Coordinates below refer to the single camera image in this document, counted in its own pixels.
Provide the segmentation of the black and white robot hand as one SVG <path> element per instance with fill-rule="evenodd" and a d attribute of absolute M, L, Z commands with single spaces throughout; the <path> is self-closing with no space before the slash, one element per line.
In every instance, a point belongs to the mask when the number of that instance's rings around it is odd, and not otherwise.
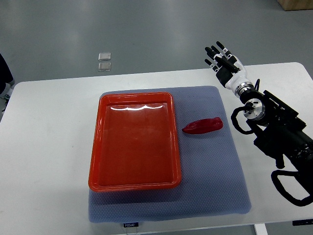
<path fill-rule="evenodd" d="M 231 90 L 237 97 L 253 88 L 252 82 L 247 78 L 247 71 L 241 61 L 230 52 L 222 43 L 206 47 L 205 63 L 214 71 L 221 85 Z"/>

